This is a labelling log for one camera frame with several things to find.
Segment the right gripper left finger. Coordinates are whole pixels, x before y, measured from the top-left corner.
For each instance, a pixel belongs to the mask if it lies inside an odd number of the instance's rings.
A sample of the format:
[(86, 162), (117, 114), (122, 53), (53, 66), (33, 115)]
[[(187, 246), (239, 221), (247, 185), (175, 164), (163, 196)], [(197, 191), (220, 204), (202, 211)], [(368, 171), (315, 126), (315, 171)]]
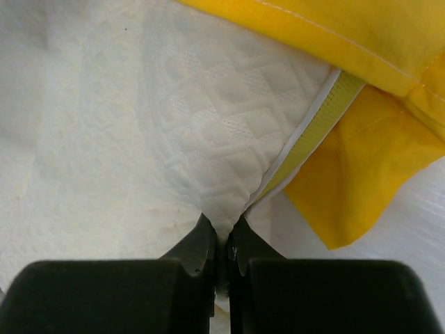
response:
[(155, 260), (39, 261), (1, 302), (2, 333), (208, 333), (216, 233), (196, 226)]

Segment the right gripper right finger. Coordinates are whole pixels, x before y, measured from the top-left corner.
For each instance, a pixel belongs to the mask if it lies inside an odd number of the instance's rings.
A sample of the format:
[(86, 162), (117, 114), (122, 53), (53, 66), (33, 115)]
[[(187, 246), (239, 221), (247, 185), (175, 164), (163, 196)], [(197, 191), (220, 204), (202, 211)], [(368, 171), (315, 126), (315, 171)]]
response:
[(400, 262), (287, 259), (241, 218), (227, 243), (232, 333), (442, 333)]

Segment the cream white pillow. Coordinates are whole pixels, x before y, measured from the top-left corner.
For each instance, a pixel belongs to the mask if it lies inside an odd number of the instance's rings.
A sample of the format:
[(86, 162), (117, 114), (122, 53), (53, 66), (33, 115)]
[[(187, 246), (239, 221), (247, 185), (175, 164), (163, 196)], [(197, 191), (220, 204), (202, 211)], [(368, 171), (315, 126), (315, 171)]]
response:
[[(339, 69), (176, 1), (1, 2), (1, 302), (39, 261), (155, 260), (259, 218)], [(227, 283), (208, 333), (230, 333)]]

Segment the yellow pillowcase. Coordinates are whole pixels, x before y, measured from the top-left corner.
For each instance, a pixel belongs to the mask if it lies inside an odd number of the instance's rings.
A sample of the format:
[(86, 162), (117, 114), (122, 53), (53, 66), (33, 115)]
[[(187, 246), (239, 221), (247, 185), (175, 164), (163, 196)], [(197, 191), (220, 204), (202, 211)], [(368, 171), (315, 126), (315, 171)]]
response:
[(190, 1), (338, 68), (266, 193), (285, 193), (330, 249), (370, 230), (444, 156), (443, 1)]

